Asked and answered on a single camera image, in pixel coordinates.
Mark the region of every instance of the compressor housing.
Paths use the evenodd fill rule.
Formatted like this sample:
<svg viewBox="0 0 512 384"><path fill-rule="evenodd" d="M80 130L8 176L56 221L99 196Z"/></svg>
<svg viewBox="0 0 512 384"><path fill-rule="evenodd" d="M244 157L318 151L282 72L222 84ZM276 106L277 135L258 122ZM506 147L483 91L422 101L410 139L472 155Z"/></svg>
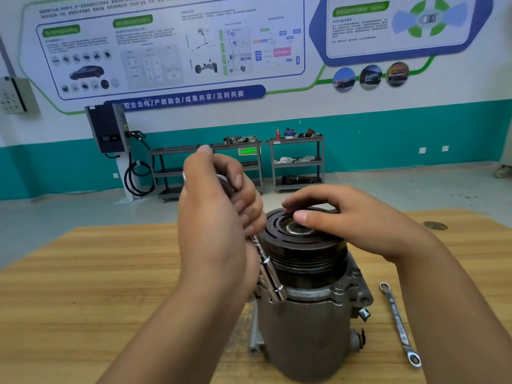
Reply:
<svg viewBox="0 0 512 384"><path fill-rule="evenodd" d="M288 298L274 302L260 279L249 352L295 381L324 381L366 343L350 327L351 318L366 322L373 303L361 270L345 240L299 225L284 209L267 213L259 240Z"/></svg>

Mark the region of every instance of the left hand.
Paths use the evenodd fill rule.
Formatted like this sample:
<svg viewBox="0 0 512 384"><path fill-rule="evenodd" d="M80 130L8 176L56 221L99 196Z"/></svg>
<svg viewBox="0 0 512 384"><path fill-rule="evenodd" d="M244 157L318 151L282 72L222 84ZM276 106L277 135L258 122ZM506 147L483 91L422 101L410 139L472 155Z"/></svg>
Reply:
<svg viewBox="0 0 512 384"><path fill-rule="evenodd" d="M263 201L236 159L203 145L185 161L178 209L180 282L246 299L256 286L259 256L246 238L266 225ZM216 174L227 176L227 197Z"/></svg>

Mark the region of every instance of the green exit sign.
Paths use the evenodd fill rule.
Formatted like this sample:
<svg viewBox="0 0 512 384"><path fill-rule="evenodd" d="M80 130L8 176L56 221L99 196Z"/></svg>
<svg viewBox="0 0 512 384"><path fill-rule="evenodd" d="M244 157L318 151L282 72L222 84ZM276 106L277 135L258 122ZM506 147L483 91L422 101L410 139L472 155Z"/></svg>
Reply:
<svg viewBox="0 0 512 384"><path fill-rule="evenodd" d="M258 149L256 147L238 148L238 156L257 155Z"/></svg>

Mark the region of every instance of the wheel caster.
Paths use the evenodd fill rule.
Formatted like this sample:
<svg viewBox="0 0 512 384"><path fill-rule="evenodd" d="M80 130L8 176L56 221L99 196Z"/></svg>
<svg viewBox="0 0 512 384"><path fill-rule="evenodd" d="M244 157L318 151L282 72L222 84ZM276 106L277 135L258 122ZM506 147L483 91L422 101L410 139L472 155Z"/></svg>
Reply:
<svg viewBox="0 0 512 384"><path fill-rule="evenodd" d="M494 176L499 179L505 178L510 174L512 174L512 167L510 166L502 166L494 172Z"/></svg>

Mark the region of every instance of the wooden workbench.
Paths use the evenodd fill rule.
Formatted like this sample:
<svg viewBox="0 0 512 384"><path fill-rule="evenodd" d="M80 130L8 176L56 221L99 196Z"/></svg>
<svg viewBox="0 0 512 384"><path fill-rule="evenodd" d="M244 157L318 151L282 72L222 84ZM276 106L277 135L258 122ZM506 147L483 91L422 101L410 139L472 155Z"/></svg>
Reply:
<svg viewBox="0 0 512 384"><path fill-rule="evenodd" d="M448 225L436 234L451 249L509 332L512 229L466 210L408 213ZM351 248L375 302L366 347L330 383L421 383L408 365L379 282L389 283L404 321L394 266ZM0 382L93 384L173 288L179 273L176 224L75 229L0 272ZM215 384L290 382L247 352L246 308L215 373Z"/></svg>

